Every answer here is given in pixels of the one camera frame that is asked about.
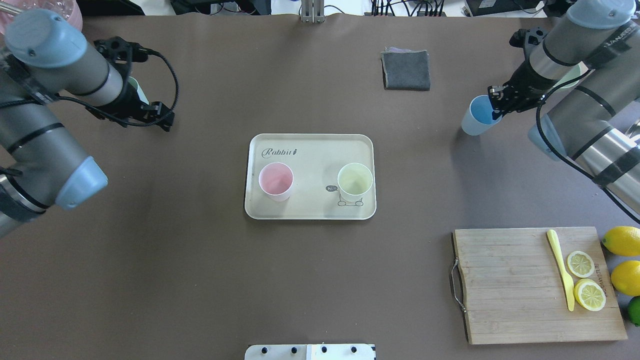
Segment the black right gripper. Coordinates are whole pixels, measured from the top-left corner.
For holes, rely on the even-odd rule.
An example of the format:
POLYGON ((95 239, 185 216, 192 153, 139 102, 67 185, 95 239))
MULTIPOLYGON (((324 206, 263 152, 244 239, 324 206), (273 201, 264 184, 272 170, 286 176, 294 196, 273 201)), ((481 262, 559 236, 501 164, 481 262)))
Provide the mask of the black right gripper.
POLYGON ((529 61, 524 61, 505 85, 487 87, 490 101, 505 101, 505 104, 492 104, 492 119, 533 109, 550 88, 551 80, 537 73, 529 61))

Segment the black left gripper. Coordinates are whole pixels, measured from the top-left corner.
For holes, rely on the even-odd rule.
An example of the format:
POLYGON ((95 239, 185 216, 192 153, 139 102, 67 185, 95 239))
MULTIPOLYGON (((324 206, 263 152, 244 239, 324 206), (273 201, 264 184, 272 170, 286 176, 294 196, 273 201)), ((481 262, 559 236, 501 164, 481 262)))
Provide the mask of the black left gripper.
POLYGON ((174 125, 175 113, 162 102, 144 104, 139 100, 135 89, 127 82, 123 95, 114 102, 98 107, 89 106, 87 110, 98 119, 110 120, 121 126, 132 126, 133 121, 145 125, 160 127, 170 132, 174 125))

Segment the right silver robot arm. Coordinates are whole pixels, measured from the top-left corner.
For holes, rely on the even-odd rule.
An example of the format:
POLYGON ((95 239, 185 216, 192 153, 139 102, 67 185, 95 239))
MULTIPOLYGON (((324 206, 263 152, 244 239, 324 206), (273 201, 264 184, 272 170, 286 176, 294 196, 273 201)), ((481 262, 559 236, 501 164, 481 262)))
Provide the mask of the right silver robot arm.
POLYGON ((626 214, 639 212, 639 146, 610 120, 639 100, 639 25, 633 0, 578 0, 525 49, 510 79, 490 86, 494 117, 535 109, 530 141, 602 189, 626 214))

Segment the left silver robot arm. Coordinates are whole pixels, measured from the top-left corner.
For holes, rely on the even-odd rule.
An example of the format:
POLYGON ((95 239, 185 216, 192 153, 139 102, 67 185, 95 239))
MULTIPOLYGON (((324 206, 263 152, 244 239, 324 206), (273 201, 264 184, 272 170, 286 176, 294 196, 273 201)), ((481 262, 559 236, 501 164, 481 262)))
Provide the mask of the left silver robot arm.
POLYGON ((61 15, 16 9, 1 48, 1 147, 14 164, 1 168, 1 235, 50 207, 78 207, 108 178, 50 110, 56 101, 82 105, 98 119, 169 132, 178 104, 148 102, 130 81, 133 63, 162 57, 115 36, 89 43, 61 15))

